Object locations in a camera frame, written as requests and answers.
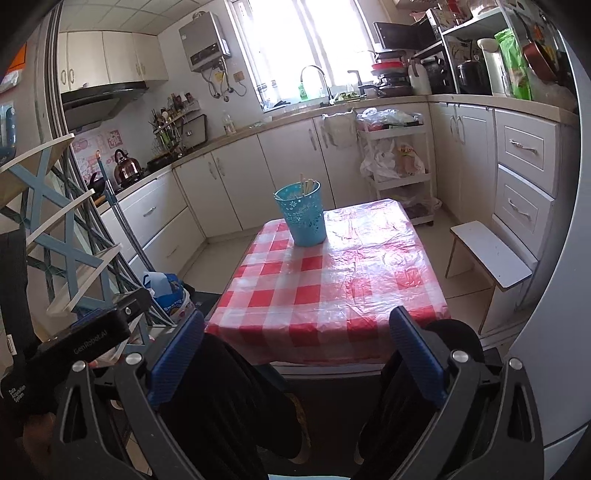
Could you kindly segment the chrome kitchen faucet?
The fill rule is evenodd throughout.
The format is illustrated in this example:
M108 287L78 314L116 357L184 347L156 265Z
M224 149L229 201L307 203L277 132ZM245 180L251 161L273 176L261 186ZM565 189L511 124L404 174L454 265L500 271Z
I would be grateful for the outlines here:
M300 96L301 101L308 101L312 98L321 101L321 105L334 104L335 97L329 87L325 71L318 65L311 64L301 69L300 75Z

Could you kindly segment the blue wooden folding rack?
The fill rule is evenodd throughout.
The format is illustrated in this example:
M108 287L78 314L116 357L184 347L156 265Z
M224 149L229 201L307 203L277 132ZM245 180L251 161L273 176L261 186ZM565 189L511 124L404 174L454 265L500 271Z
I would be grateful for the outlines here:
M67 171L73 140L67 134L17 153L14 105L1 107L1 226L25 234L28 302L44 338L141 285L121 245L100 231L91 191Z

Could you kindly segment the black wok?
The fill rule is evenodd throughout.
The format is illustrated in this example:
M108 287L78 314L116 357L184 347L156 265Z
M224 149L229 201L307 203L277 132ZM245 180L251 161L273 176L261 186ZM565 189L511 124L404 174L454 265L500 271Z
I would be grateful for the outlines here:
M99 172L94 172L89 179L87 188L93 191L92 199L94 201L102 197L106 188L106 182L103 175Z

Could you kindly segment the white cabinets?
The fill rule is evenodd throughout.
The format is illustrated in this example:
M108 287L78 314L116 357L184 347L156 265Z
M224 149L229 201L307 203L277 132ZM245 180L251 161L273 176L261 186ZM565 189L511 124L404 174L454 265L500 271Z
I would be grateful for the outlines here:
M526 298L542 293L568 228L579 161L579 119L563 109L502 97L436 95L402 100L426 130L410 136L427 177L423 186L463 222L478 220L531 269ZM198 239L259 227L279 214L273 188L298 174L318 179L325 208L368 202L376 193L360 173L356 134L339 147L322 116L308 112L256 131L220 138L175 166L120 193L123 214L101 218L124 258L142 247L161 271L179 271Z
M59 33L57 62L61 93L108 84L168 80L158 38L147 34Z

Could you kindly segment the teal perforated utensil basket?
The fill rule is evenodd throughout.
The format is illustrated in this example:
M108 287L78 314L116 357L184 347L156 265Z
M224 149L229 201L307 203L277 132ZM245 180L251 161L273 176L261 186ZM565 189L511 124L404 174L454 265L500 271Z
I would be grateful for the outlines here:
M284 186L276 191L274 199L295 245L312 247L325 241L327 232L321 183L318 182L317 189L308 195L301 195L300 182Z

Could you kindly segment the steel kettle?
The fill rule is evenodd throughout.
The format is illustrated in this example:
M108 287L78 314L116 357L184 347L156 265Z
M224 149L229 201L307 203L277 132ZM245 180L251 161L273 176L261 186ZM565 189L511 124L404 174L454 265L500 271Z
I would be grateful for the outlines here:
M114 167L114 178L121 188L127 188L141 179L142 169L135 158L130 157L122 149L117 149L114 159L116 163Z

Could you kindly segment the white rolling storage cart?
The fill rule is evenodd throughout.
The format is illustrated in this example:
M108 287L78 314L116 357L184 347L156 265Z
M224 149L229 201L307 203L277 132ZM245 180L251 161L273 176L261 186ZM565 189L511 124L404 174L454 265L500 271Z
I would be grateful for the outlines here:
M438 208L430 114L418 105L370 107L356 115L360 173L378 199L398 201L413 225L433 225Z

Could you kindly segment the utensil drying rack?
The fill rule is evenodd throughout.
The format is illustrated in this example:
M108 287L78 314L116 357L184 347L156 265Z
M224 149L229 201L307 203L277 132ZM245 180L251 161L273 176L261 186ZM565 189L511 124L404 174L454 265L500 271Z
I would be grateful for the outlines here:
M180 158L207 143L207 117L190 93L171 94L151 110L149 124L159 149Z

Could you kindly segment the white hanging trash bin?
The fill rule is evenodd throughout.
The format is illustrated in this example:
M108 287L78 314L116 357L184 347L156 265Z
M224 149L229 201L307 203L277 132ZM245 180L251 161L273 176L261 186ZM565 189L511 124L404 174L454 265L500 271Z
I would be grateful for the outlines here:
M322 115L322 127L328 134L329 142L338 149L356 145L356 113L353 110Z

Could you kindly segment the clear plastic bottle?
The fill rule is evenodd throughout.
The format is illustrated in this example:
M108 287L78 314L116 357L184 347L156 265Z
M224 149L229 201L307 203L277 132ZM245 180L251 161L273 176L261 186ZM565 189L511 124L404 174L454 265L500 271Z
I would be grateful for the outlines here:
M232 120L231 115L226 111L222 113L222 125L226 135L235 135L235 122Z

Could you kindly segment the white thermos jug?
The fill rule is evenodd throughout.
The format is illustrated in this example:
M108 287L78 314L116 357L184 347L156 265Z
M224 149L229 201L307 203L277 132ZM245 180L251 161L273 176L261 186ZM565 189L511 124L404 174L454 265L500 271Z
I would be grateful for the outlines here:
M408 77L414 95L428 96L432 94L432 88L426 68L422 63L413 59L408 66Z

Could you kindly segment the stacked pots and pans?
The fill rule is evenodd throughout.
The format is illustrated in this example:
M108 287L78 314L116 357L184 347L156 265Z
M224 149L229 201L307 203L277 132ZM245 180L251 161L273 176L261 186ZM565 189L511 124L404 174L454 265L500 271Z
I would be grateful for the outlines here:
M402 97L413 94L413 88L408 71L407 52L404 49L386 49L374 54L375 63L372 65L374 83L360 86L360 92L370 97L378 98Z

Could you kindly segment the green package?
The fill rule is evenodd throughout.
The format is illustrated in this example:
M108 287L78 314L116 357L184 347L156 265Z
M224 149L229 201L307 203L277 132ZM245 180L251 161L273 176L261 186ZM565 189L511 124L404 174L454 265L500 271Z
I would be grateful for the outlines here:
M527 74L527 65L513 31L506 28L495 34L499 44L501 55L507 70L511 91L514 98L520 100L532 100L533 94Z

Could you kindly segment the black microwave shelf unit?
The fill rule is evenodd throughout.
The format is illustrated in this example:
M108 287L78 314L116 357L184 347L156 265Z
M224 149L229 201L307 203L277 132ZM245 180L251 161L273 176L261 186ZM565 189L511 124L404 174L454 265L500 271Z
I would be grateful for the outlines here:
M381 47L404 49L430 73L434 94L513 97L495 34L510 28L527 65L533 101L565 106L574 97L566 47L531 1L399 1L410 19L376 22Z

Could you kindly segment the white upper cabinets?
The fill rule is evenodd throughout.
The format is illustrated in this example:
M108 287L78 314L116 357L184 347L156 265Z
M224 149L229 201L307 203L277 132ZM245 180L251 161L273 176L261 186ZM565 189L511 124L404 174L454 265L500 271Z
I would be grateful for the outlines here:
M168 80L158 38L147 34L59 33L57 62L61 93L108 84Z

